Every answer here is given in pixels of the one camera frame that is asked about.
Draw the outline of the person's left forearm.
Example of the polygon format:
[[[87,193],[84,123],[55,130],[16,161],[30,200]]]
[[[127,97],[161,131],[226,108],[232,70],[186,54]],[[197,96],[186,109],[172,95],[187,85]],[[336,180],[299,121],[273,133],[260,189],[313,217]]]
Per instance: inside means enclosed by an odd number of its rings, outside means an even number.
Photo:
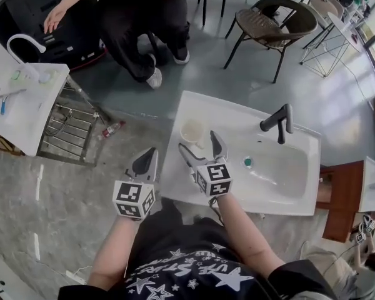
[[[116,218],[96,254],[88,286],[108,291],[123,279],[138,228],[137,221],[128,217]]]

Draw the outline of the round white table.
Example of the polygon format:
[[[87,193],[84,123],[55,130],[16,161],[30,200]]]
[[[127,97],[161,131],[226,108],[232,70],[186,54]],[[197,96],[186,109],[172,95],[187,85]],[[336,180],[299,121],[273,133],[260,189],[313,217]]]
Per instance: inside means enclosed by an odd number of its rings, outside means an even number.
[[[359,53],[363,50],[349,24],[344,24],[332,12],[327,12],[327,19],[329,22],[326,28],[304,47],[304,54],[299,62],[323,78],[333,72],[348,48]]]

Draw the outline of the brown rattan chair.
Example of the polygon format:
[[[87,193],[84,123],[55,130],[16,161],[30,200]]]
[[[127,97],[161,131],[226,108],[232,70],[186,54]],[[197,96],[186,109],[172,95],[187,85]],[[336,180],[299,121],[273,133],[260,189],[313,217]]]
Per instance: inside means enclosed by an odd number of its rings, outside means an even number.
[[[278,24],[263,13],[271,6],[288,8],[292,14]],[[236,24],[242,33],[223,68],[228,68],[243,41],[253,40],[267,49],[280,53],[273,83],[276,83],[278,79],[286,49],[304,36],[313,33],[318,27],[318,21],[309,8],[301,2],[292,0],[259,0],[250,8],[236,12],[226,37],[230,35]]]

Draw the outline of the person's black printed shirt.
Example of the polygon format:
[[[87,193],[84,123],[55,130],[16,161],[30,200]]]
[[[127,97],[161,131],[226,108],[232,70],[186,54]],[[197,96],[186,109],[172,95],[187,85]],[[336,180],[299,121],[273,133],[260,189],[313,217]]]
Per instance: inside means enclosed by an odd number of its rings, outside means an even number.
[[[78,285],[57,300],[337,300],[308,260],[288,262],[267,278],[243,264],[215,221],[182,225],[149,242],[109,290]]]

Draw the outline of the person's right forearm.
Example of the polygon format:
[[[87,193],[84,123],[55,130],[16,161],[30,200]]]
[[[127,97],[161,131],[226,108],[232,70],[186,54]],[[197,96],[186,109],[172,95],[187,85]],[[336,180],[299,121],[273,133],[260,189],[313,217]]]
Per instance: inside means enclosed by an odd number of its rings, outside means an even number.
[[[284,265],[231,193],[218,197],[217,205],[230,241],[245,265],[265,278]]]

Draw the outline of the white ceramic sink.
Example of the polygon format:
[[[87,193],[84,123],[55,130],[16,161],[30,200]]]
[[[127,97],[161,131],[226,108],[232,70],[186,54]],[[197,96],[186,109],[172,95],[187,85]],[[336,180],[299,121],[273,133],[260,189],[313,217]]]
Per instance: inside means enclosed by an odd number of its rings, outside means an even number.
[[[204,149],[189,146],[198,158],[213,158],[210,130],[217,132],[228,148],[231,192],[249,213],[311,216],[318,193],[321,136],[294,125],[278,143],[278,128],[261,131],[268,114],[250,107],[195,92],[182,93],[160,177],[161,194],[169,199],[205,206],[209,198],[195,183],[181,156],[180,128],[187,119],[204,125]],[[251,157],[252,168],[243,165]]]

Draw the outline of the white cup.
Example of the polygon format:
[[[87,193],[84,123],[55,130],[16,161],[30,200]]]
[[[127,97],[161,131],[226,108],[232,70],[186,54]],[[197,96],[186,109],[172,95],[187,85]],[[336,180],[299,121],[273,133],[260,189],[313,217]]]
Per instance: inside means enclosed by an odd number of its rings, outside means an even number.
[[[201,122],[195,119],[185,120],[180,128],[180,135],[185,143],[204,149],[204,125]]]

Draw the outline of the black faucet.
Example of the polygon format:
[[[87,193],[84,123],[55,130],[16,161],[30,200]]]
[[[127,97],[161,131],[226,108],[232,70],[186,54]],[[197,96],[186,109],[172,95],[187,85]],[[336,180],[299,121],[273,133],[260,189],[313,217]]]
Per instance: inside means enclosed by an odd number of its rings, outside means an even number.
[[[268,132],[274,126],[278,128],[277,142],[285,143],[285,133],[293,133],[293,109],[290,104],[283,105],[278,111],[259,124],[261,131]]]

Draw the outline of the large black equipment case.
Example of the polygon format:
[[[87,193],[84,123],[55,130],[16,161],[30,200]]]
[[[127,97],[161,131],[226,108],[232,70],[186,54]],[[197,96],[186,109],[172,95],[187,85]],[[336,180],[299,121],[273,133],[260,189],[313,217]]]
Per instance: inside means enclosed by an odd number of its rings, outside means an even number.
[[[61,0],[0,0],[0,45],[15,34],[26,34],[46,48],[40,53],[30,42],[15,39],[12,50],[25,62],[62,63],[75,70],[106,54],[95,23],[97,0],[80,0],[55,31],[44,32],[44,20]]]

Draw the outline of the small white sink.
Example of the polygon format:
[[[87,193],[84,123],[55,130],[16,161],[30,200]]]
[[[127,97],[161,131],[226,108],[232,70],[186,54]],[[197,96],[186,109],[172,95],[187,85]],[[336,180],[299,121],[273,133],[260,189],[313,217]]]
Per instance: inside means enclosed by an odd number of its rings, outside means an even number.
[[[22,66],[18,66],[16,70],[24,73],[24,79],[12,81],[9,77],[0,90],[2,95],[26,89],[20,94],[7,98],[5,113],[0,114],[0,136],[28,156],[37,154],[52,106],[70,72],[65,64],[37,63],[33,66],[39,72],[50,71],[51,80],[46,84],[40,84],[31,79]]]

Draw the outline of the white gooseneck faucet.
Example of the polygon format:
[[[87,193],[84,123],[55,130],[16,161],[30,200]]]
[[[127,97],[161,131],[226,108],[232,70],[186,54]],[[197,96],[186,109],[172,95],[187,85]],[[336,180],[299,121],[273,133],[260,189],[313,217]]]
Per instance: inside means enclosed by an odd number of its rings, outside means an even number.
[[[44,73],[40,73],[32,64],[28,62],[23,62],[21,58],[12,50],[11,48],[11,42],[15,39],[24,39],[28,42],[30,42],[33,46],[37,48],[37,50],[43,54],[46,52],[46,47],[42,44],[39,44],[33,37],[28,36],[27,34],[15,34],[11,36],[6,43],[6,49],[7,52],[12,56],[12,58],[17,61],[20,65],[23,66],[23,68],[26,70],[26,72],[29,74],[29,77],[35,81],[38,81],[40,83],[43,83],[45,80]]]

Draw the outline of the red label plastic bottle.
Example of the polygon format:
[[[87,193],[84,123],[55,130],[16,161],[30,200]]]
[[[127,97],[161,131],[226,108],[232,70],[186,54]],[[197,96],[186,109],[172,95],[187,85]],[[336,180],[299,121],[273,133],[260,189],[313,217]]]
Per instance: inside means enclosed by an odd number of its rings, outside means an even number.
[[[125,125],[125,123],[125,121],[119,121],[108,126],[106,129],[102,131],[103,138],[108,138],[111,135],[113,135],[116,131],[121,129]]]

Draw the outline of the brown wooden sink cabinet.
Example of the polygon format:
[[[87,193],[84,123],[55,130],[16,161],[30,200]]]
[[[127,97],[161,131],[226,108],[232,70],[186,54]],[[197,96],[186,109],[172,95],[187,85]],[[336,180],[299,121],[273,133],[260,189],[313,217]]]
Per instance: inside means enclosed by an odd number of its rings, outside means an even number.
[[[328,211],[322,237],[338,243],[348,240],[359,212],[364,161],[322,166],[316,208]]]

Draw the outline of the grey chair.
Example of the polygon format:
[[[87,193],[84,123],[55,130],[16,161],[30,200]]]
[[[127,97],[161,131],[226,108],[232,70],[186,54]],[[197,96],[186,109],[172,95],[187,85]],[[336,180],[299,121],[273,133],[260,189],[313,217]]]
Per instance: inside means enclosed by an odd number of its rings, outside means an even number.
[[[314,37],[310,42],[308,42],[305,48],[308,48],[316,39],[322,36],[321,42],[325,40],[325,38],[330,34],[333,30],[334,25],[331,24],[330,19],[328,18],[328,13],[331,13],[342,19],[344,8],[341,6],[339,1],[337,0],[309,0],[308,3],[309,10],[312,12],[314,17],[317,19],[317,23],[319,27],[321,27],[322,31]]]

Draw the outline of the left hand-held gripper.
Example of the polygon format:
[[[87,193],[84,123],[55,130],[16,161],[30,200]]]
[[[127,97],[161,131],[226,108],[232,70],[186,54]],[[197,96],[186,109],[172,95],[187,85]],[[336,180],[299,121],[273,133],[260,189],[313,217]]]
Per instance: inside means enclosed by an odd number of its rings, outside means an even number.
[[[139,181],[115,181],[112,202],[119,216],[144,220],[156,202],[155,178],[159,151],[155,147],[135,154],[126,166],[125,175]]]

